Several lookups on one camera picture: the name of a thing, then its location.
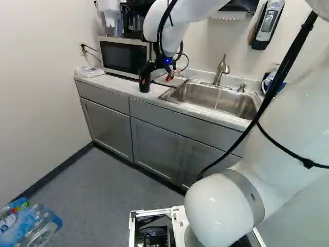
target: wall outlet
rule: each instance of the wall outlet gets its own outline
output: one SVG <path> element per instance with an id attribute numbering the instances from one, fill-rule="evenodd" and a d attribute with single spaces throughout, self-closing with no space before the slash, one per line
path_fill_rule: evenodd
<path id="1" fill-rule="evenodd" d="M 86 42 L 78 42 L 79 45 L 79 54 L 80 56 L 84 56 L 84 50 L 81 45 L 86 45 Z"/>

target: stainless steel sink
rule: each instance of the stainless steel sink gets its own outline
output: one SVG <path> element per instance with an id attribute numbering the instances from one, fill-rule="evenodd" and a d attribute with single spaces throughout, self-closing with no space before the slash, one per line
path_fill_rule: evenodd
<path id="1" fill-rule="evenodd" d="M 229 87 L 190 80 L 177 89 L 168 90 L 159 99 L 222 111 L 246 120 L 252 120 L 258 110 L 257 94 L 254 92 L 238 93 Z"/>

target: coffee maker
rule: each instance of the coffee maker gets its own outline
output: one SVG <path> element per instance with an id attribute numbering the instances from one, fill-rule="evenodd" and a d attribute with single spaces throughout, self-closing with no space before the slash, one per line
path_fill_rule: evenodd
<path id="1" fill-rule="evenodd" d="M 122 37 L 141 39 L 143 23 L 151 5 L 156 0 L 121 0 Z"/>

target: microwave door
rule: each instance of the microwave door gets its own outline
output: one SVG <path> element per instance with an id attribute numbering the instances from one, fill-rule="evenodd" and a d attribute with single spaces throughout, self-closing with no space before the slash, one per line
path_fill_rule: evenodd
<path id="1" fill-rule="evenodd" d="M 138 70 L 146 63 L 145 46 L 100 41 L 105 71 L 138 79 Z"/>

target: kitchen cabinet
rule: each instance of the kitchen cabinet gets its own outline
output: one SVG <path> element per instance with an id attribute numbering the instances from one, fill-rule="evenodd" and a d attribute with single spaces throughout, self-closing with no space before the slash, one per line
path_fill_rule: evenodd
<path id="1" fill-rule="evenodd" d="M 131 118 L 134 162 L 176 183 L 186 138 Z"/>
<path id="2" fill-rule="evenodd" d="M 130 117 L 83 98 L 81 104 L 93 141 L 132 162 Z"/>
<path id="3" fill-rule="evenodd" d="M 186 139 L 182 163 L 177 182 L 189 188 L 197 179 L 197 175 L 208 165 L 224 154 L 223 151 L 209 147 L 191 139 Z M 229 155 L 220 164 L 210 168 L 205 176 L 221 172 L 240 161 L 235 155 Z"/>

